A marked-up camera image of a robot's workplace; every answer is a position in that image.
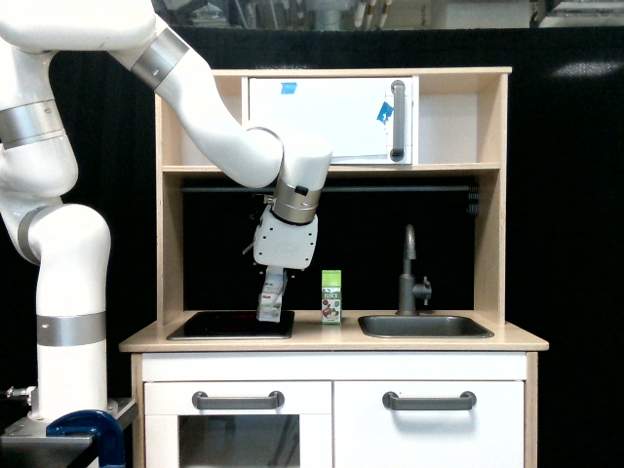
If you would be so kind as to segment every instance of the silver joint ring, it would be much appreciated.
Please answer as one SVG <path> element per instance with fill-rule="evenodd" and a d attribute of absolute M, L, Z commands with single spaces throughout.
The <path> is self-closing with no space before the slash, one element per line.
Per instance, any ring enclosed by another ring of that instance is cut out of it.
<path fill-rule="evenodd" d="M 170 29 L 164 29 L 143 52 L 130 71 L 152 90 L 156 90 L 188 51 Z"/>
<path fill-rule="evenodd" d="M 65 129 L 53 99 L 0 112 L 0 139 L 5 149 L 64 135 Z"/>
<path fill-rule="evenodd" d="M 48 207 L 39 207 L 31 210 L 21 219 L 18 227 L 18 246 L 21 255 L 28 260 L 30 263 L 35 265 L 41 264 L 41 260 L 35 252 L 30 247 L 30 241 L 28 240 L 28 230 L 30 229 L 30 224 L 32 224 L 32 220 L 37 216 L 39 212 L 41 212 L 44 208 Z"/>
<path fill-rule="evenodd" d="M 37 315 L 37 344 L 41 346 L 80 346 L 106 339 L 106 312 L 47 317 Z"/>
<path fill-rule="evenodd" d="M 278 178 L 272 212 L 279 219 L 292 224 L 308 224 L 319 206 L 321 190 L 309 190 L 298 185 L 291 187 Z"/>

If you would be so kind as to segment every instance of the cooktop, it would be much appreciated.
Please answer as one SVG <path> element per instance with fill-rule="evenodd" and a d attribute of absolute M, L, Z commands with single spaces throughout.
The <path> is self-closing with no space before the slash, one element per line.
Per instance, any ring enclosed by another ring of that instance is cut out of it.
<path fill-rule="evenodd" d="M 279 323 L 260 322 L 255 311 L 204 311 L 196 313 L 167 339 L 290 338 L 293 320 L 291 310 L 282 311 Z"/>

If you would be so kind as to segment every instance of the blue sticker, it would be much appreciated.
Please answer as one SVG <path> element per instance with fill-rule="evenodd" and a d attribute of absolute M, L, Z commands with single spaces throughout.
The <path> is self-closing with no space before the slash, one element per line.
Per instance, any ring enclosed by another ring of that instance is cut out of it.
<path fill-rule="evenodd" d="M 393 111 L 394 107 L 392 107 L 389 103 L 384 102 L 381 106 L 381 110 L 379 111 L 379 115 L 377 115 L 377 120 L 385 125 L 388 122 L 388 119 L 392 116 Z"/>
<path fill-rule="evenodd" d="M 282 83 L 282 94 L 293 95 L 296 90 L 296 83 Z"/>

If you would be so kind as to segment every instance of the stainless steel sink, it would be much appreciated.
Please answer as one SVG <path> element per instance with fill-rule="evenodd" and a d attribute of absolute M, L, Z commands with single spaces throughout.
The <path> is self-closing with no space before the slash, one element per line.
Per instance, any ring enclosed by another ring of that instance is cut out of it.
<path fill-rule="evenodd" d="M 364 334 L 377 338 L 489 338 L 494 333 L 467 317 L 368 315 L 358 319 Z"/>

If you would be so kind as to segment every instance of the printed label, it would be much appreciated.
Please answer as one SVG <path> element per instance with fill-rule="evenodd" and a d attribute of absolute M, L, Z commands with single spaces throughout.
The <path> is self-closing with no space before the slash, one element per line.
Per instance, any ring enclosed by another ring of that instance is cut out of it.
<path fill-rule="evenodd" d="M 321 288 L 323 322 L 340 322 L 342 319 L 342 293 L 340 288 Z"/>

